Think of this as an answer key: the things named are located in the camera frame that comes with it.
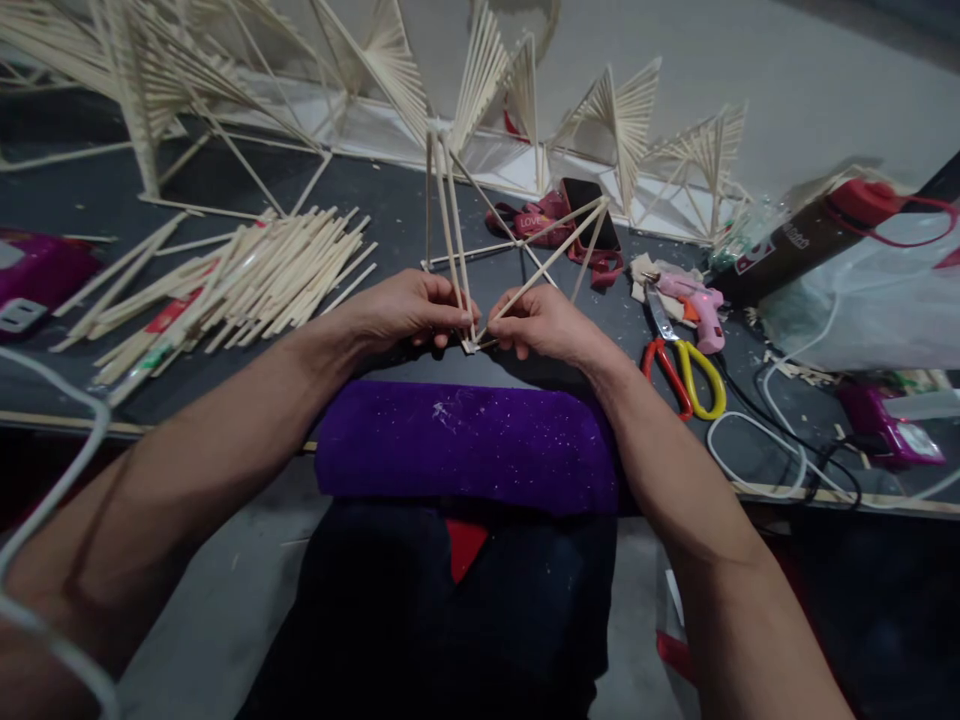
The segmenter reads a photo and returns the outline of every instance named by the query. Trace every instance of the forearm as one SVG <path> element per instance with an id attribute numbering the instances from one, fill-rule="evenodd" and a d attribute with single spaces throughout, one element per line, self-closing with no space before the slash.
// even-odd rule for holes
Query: forearm
<path id="1" fill-rule="evenodd" d="M 193 552 L 270 482 L 348 379 L 352 341 L 323 324 L 311 331 L 329 335 L 310 338 L 325 350 L 289 336 L 101 473 L 23 549 L 9 593 L 122 671 Z M 22 667 L 27 655 L 12 632 L 0 633 L 4 674 L 4 661 Z M 31 679 L 61 673 L 41 648 L 29 657 L 46 666 Z"/>
<path id="2" fill-rule="evenodd" d="M 611 348 L 584 372 L 631 493 L 672 555 L 745 562 L 764 549 L 716 463 L 625 354 Z"/>
<path id="3" fill-rule="evenodd" d="M 849 718 L 786 577 L 700 442 L 622 353 L 588 377 L 677 574 L 704 717 Z"/>

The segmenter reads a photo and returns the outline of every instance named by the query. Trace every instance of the pink glue gun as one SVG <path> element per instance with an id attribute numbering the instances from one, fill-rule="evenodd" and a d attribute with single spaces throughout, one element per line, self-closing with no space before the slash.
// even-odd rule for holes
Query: pink glue gun
<path id="1" fill-rule="evenodd" d="M 723 335 L 723 328 L 720 327 L 720 320 L 717 318 L 717 308 L 723 305 L 723 293 L 706 288 L 701 283 L 682 275 L 671 273 L 660 273 L 656 283 L 657 289 L 664 295 L 678 300 L 687 298 L 697 311 L 697 315 L 700 316 L 700 322 L 697 324 L 697 350 L 704 355 L 712 355 L 723 350 L 726 338 Z"/>

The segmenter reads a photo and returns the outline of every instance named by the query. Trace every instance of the red and yellow scissors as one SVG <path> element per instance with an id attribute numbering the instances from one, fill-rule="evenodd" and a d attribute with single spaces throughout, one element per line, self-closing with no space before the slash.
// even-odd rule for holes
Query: red and yellow scissors
<path id="1" fill-rule="evenodd" d="M 724 387 L 723 378 L 720 377 L 720 373 L 713 366 L 713 363 L 697 350 L 696 345 L 681 339 L 673 331 L 673 323 L 663 307 L 663 300 L 660 298 L 657 289 L 652 284 L 647 283 L 646 290 L 647 305 L 650 306 L 650 314 L 653 316 L 654 323 L 656 323 L 659 336 L 647 345 L 647 349 L 643 353 L 643 362 L 640 365 L 643 374 L 648 380 L 650 379 L 653 358 L 656 356 L 660 361 L 660 367 L 667 376 L 667 380 L 670 381 L 670 386 L 673 388 L 677 400 L 680 402 L 680 419 L 687 422 L 696 415 L 701 420 L 716 420 L 727 409 L 727 389 Z M 665 350 L 668 342 L 673 343 L 677 349 L 677 354 L 680 356 L 682 381 Z M 711 410 L 706 410 L 697 397 L 697 387 L 693 383 L 693 368 L 690 365 L 691 356 L 697 361 L 697 365 L 700 366 L 710 381 L 710 388 L 713 390 L 713 409 Z"/>

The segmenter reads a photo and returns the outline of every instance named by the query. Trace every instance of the person's left hand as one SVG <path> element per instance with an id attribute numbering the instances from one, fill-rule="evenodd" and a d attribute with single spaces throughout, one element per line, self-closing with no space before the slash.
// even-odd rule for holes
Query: person's left hand
<path id="1" fill-rule="evenodd" d="M 346 324 L 368 352 L 384 352 L 398 341 L 412 337 L 421 346 L 445 348 L 453 328 L 469 328 L 480 319 L 480 308 L 472 313 L 457 307 L 453 283 L 441 275 L 404 270 L 364 290 L 327 316 Z"/>

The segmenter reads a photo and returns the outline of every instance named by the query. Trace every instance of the bundle of chopsticks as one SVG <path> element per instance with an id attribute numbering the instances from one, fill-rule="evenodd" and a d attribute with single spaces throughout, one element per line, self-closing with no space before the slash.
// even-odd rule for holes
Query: bundle of chopsticks
<path id="1" fill-rule="evenodd" d="M 114 301 L 186 217 L 178 215 L 154 232 L 54 313 L 62 316 L 112 277 L 120 278 L 71 328 L 67 339 L 50 348 L 59 352 L 83 339 L 97 339 L 150 306 L 168 304 L 146 326 L 99 358 L 95 385 L 119 384 L 107 402 L 116 407 L 148 377 L 156 377 L 182 353 L 193 351 L 210 336 L 204 352 L 247 347 L 288 327 L 299 327 L 377 247 L 372 243 L 355 259 L 363 244 L 365 216 L 351 230 L 357 208 L 342 217 L 337 208 L 277 218 L 268 210 L 250 226 L 241 225 L 227 238 L 209 238 L 176 248 L 198 247 L 214 240 L 226 245 L 194 257 L 140 292 Z M 366 268 L 323 310 L 339 305 L 377 267 Z"/>

